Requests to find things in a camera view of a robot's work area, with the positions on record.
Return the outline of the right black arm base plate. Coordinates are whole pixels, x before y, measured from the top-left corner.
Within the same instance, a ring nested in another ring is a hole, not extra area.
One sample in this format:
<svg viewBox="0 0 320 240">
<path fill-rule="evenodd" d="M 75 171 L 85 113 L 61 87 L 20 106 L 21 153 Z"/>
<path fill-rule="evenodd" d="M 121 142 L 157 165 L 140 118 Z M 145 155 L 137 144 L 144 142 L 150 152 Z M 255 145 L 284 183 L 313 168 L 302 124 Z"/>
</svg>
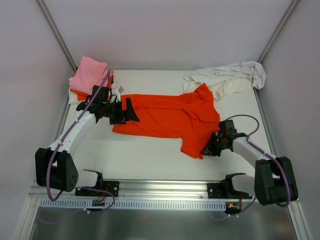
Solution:
<svg viewBox="0 0 320 240">
<path fill-rule="evenodd" d="M 206 185 L 207 197 L 209 199 L 252 199 L 252 196 L 246 192 L 234 190 L 225 182 L 210 182 Z"/>
</svg>

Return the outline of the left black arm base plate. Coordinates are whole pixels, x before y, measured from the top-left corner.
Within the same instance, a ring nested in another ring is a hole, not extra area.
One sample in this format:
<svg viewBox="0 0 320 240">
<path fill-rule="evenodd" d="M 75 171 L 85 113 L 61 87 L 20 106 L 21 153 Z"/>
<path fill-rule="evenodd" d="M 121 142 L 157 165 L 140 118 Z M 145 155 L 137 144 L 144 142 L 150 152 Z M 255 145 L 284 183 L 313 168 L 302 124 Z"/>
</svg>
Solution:
<svg viewBox="0 0 320 240">
<path fill-rule="evenodd" d="M 82 187 L 75 190 L 77 197 L 101 197 L 107 196 L 106 192 L 111 193 L 114 197 L 118 197 L 120 188 L 119 181 L 100 179 L 93 187 Z"/>
</svg>

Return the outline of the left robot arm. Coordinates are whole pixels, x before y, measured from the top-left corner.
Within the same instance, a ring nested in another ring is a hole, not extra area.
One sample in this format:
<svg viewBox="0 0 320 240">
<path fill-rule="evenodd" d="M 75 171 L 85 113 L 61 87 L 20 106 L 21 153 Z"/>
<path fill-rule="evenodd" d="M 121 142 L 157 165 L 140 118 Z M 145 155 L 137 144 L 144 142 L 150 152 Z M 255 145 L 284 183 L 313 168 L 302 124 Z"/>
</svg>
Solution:
<svg viewBox="0 0 320 240">
<path fill-rule="evenodd" d="M 47 189 L 71 192 L 86 188 L 93 196 L 104 190 L 102 174 L 95 170 L 78 169 L 75 153 L 84 136 L 102 118 L 110 125 L 139 122 L 129 97 L 121 100 L 121 86 L 115 88 L 95 85 L 92 94 L 76 107 L 76 114 L 62 134 L 47 148 L 35 153 L 36 183 Z"/>
</svg>

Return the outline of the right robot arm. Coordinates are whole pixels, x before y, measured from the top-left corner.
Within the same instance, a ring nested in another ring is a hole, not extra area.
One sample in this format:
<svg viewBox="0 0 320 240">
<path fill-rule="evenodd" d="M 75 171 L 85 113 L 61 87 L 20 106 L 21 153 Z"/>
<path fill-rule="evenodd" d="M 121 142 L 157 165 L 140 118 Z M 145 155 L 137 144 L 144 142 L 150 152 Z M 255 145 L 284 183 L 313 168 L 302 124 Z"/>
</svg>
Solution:
<svg viewBox="0 0 320 240">
<path fill-rule="evenodd" d="M 219 122 L 218 132 L 211 134 L 203 154 L 219 157 L 224 150 L 245 159 L 254 167 L 254 176 L 242 172 L 227 174 L 214 188 L 208 189 L 208 197 L 235 199 L 247 194 L 254 196 L 263 206 L 281 207 L 286 207 L 299 198 L 290 159 L 263 150 L 251 140 L 249 134 L 238 132 L 231 118 Z"/>
</svg>

